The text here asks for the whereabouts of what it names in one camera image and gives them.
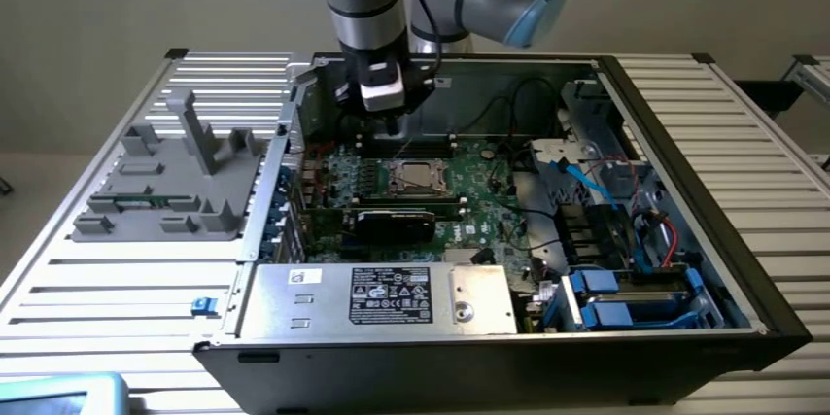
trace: power supply label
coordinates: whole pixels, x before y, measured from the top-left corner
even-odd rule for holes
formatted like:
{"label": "power supply label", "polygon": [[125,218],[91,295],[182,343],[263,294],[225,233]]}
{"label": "power supply label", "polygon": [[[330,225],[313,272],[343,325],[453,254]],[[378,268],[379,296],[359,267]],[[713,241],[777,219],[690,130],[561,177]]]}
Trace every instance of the power supply label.
{"label": "power supply label", "polygon": [[429,267],[355,267],[349,319],[357,325],[422,325],[433,322]]}

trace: sticker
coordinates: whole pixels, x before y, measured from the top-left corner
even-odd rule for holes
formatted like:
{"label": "sticker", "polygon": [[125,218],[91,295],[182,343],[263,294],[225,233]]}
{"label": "sticker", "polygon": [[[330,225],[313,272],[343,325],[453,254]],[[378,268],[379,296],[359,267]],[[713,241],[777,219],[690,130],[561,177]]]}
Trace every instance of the sticker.
{"label": "sticker", "polygon": [[289,271],[289,284],[319,284],[323,282],[323,269],[293,269]]}
{"label": "sticker", "polygon": [[431,323],[430,268],[355,267],[351,270],[349,320],[357,325]]}

